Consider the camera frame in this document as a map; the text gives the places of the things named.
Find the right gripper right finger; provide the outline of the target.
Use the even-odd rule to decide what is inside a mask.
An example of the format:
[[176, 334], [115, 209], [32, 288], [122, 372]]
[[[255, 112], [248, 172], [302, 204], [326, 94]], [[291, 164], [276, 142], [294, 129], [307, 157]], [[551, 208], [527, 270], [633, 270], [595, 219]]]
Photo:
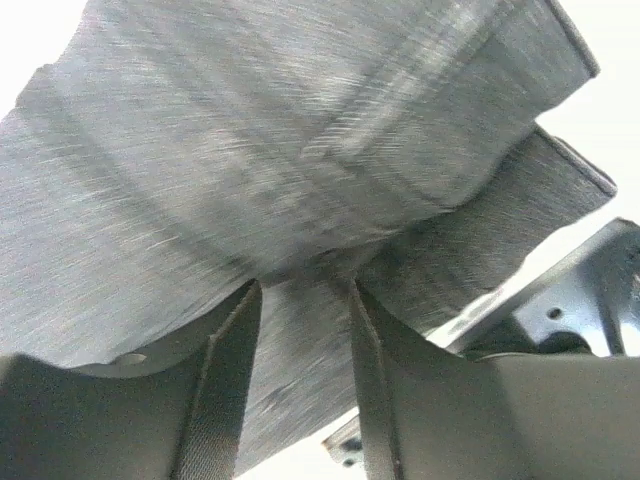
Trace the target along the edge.
[[350, 287], [370, 479], [635, 479], [639, 362], [584, 354], [470, 361]]

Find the black trousers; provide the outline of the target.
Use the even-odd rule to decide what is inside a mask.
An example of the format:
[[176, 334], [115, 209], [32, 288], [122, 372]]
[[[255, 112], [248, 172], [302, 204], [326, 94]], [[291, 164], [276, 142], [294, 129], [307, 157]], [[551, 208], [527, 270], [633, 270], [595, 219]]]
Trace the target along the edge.
[[106, 363], [263, 283], [236, 470], [355, 404], [347, 286], [429, 328], [612, 182], [537, 118], [557, 1], [90, 1], [1, 121], [1, 351]]

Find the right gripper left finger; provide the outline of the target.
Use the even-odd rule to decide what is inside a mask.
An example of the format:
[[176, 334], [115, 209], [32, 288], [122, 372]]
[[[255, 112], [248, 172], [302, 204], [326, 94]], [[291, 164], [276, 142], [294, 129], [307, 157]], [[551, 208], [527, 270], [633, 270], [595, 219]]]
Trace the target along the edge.
[[108, 364], [1, 361], [5, 479], [229, 479], [260, 327], [249, 281]]

